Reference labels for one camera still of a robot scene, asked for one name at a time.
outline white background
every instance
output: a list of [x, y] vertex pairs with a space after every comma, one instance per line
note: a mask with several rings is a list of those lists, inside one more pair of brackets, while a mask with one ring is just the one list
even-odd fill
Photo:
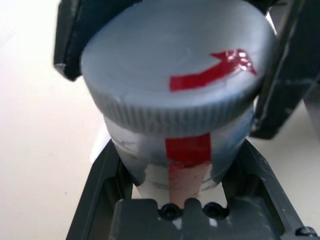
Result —
[[[52, 67], [57, 6], [1, 1], [1, 240], [65, 239], [103, 122], [84, 81], [68, 82]], [[276, 139], [253, 143], [303, 222], [320, 233], [320, 145], [305, 107]]]

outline red arrow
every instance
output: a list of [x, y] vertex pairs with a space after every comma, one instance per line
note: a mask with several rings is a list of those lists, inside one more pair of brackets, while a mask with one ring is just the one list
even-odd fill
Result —
[[220, 59], [221, 62], [200, 73], [171, 76], [170, 91], [176, 92], [205, 87], [235, 71], [257, 74], [249, 55], [243, 49], [232, 49], [210, 55]]

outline screw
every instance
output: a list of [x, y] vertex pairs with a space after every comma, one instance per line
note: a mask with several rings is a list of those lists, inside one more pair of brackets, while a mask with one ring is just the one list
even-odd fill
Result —
[[228, 214], [228, 209], [223, 208], [220, 204], [216, 202], [209, 202], [203, 208], [203, 212], [209, 218], [212, 219], [224, 219]]
[[173, 221], [182, 216], [181, 209], [173, 203], [168, 203], [164, 205], [160, 209], [159, 213], [160, 213], [160, 216], [167, 221]]
[[317, 237], [318, 236], [316, 231], [312, 227], [309, 227], [309, 226], [303, 226], [303, 227], [298, 228], [295, 231], [295, 235], [296, 236], [310, 236], [310, 237]]

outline plastic container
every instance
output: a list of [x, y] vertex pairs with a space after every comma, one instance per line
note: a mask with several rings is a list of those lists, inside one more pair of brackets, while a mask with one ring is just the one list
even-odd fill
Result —
[[239, 0], [145, 0], [104, 26], [81, 71], [144, 198], [210, 201], [250, 131], [274, 32]]

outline gray lid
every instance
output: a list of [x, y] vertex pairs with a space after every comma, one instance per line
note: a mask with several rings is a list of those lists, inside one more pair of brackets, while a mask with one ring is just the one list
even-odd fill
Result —
[[252, 104], [275, 39], [245, 1], [145, 0], [90, 40], [81, 71], [95, 104], [117, 125], [192, 136]]

